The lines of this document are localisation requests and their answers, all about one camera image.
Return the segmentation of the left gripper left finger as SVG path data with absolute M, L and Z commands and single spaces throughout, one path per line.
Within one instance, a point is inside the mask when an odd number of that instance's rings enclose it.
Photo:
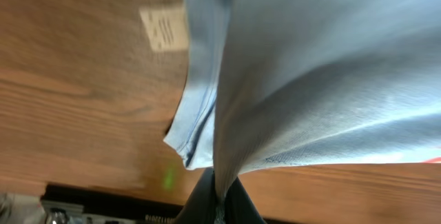
M 217 197 L 214 189 L 214 170 L 204 170 L 174 224 L 214 224 Z

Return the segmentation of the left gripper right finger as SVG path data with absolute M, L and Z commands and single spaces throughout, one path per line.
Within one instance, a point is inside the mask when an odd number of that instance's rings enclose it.
M 224 204 L 226 224 L 266 224 L 239 178 L 228 189 Z

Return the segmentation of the light blue t-shirt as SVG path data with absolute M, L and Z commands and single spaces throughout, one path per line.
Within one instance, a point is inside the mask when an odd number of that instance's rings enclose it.
M 217 206 L 255 170 L 440 158 L 440 0 L 184 0 L 141 18 L 153 51 L 189 52 L 164 141 L 214 170 Z

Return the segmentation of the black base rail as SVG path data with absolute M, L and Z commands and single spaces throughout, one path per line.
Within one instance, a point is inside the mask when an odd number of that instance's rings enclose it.
M 1 193 L 2 223 L 174 223 L 182 205 L 85 188 L 47 185 L 42 196 Z M 214 223 L 225 223 L 217 206 Z M 281 220 L 262 217 L 266 223 Z

